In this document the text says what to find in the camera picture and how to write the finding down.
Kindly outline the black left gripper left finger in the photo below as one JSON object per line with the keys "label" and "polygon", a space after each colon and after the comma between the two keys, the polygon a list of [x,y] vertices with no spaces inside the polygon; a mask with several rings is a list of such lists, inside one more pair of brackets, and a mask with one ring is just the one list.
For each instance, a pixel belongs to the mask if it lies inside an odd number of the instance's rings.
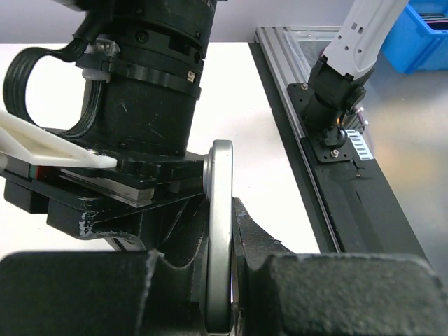
{"label": "black left gripper left finger", "polygon": [[193,269],[158,251],[9,255],[1,334],[205,335]]}

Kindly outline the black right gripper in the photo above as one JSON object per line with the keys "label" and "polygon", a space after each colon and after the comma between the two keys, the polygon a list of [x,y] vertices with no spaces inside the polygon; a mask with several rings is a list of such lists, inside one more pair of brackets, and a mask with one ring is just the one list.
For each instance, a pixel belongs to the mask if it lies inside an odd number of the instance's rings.
{"label": "black right gripper", "polygon": [[204,201],[204,157],[151,155],[72,142],[115,158],[110,169],[37,166],[1,153],[4,199],[80,239],[119,251],[149,250],[188,225]]}

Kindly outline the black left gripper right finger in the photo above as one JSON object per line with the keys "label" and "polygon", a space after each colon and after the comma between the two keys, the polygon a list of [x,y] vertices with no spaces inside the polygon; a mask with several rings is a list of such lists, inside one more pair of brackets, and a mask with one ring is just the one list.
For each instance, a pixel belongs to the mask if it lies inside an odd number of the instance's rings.
{"label": "black left gripper right finger", "polygon": [[233,200],[237,335],[446,335],[447,294],[413,255],[293,253]]}

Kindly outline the white-edged black smartphone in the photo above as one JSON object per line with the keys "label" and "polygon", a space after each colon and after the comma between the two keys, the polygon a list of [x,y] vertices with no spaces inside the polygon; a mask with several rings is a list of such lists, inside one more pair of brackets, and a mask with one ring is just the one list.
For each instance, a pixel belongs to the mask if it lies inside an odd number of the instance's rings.
{"label": "white-edged black smartphone", "polygon": [[205,324],[211,334],[230,331],[233,145],[215,140],[204,156],[203,189],[209,201]]}

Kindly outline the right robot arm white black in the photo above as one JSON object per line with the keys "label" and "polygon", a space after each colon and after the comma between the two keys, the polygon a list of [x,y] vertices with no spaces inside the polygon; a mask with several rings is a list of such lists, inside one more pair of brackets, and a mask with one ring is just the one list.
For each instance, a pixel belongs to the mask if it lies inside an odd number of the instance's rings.
{"label": "right robot arm white black", "polygon": [[80,120],[42,133],[84,162],[8,155],[4,199],[78,239],[150,250],[189,223],[204,201],[203,157],[187,150],[215,1],[66,1],[85,18],[70,43],[19,52],[6,72],[8,117],[37,127],[26,105],[44,57],[83,71]]}

